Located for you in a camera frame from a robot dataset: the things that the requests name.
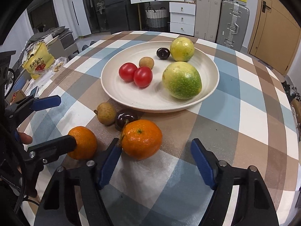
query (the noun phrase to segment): metal bolt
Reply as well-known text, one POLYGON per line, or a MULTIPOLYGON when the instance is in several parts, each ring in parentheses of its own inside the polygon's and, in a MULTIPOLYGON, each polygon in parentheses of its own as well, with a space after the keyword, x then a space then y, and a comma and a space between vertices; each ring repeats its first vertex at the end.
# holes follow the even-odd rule
POLYGON ((255 167, 255 166, 250 166, 250 170, 251 170, 252 172, 256 172, 256 171, 257 171, 257 167, 255 167))
POLYGON ((60 167, 57 168, 57 172, 62 172, 63 170, 64 170, 64 167, 60 166, 60 167))
POLYGON ((88 161, 88 162, 87 162, 87 166, 88 166, 88 167, 94 166, 94 164, 95 164, 94 161, 88 161))
POLYGON ((31 152, 29 153, 29 157, 30 157, 30 158, 34 158, 35 155, 36 155, 36 153, 35 153, 34 151, 31 151, 31 152))
POLYGON ((225 166, 227 165, 227 162, 221 160, 221 161, 219 161, 219 165, 220 165, 221 167, 225 167, 225 166))

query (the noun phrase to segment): orange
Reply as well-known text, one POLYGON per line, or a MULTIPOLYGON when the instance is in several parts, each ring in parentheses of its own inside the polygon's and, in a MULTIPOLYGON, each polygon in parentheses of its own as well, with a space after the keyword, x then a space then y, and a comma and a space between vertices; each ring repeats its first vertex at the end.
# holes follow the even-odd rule
POLYGON ((91 159, 97 149, 97 140, 94 133, 86 127, 74 127, 68 135, 73 136, 76 140, 75 150, 68 155, 76 160, 91 159))
POLYGON ((149 120, 130 122, 122 132, 123 150, 137 160, 149 158, 160 149, 161 144, 162 132, 149 120))

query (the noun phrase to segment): finger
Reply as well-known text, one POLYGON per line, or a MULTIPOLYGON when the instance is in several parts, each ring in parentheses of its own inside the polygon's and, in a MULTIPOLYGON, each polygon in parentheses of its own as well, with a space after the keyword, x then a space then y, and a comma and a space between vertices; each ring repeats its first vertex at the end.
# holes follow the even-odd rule
POLYGON ((33 142, 33 138, 26 133, 19 133, 19 136, 23 144, 31 144, 33 142))

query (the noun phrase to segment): silver suitcase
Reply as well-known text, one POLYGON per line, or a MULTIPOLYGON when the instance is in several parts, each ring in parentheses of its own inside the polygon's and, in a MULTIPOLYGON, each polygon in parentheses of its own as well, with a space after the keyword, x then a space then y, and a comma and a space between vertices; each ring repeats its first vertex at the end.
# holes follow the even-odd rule
POLYGON ((197 0, 195 37, 215 42, 222 0, 197 0))
POLYGON ((250 11, 232 1, 222 2, 216 43, 240 51, 246 35, 250 11))

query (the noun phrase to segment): dark cherry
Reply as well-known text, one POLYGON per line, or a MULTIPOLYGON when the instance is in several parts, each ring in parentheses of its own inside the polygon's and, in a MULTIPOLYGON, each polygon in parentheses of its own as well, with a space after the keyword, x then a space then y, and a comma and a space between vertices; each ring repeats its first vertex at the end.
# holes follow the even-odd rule
POLYGON ((160 59, 164 59, 164 60, 168 59, 169 55, 170 55, 170 51, 165 47, 161 47, 157 50, 157 56, 160 59))
POLYGON ((138 116, 132 109, 122 109, 118 111, 115 117, 115 128, 121 132, 126 120, 128 120, 128 122, 137 121, 138 116))

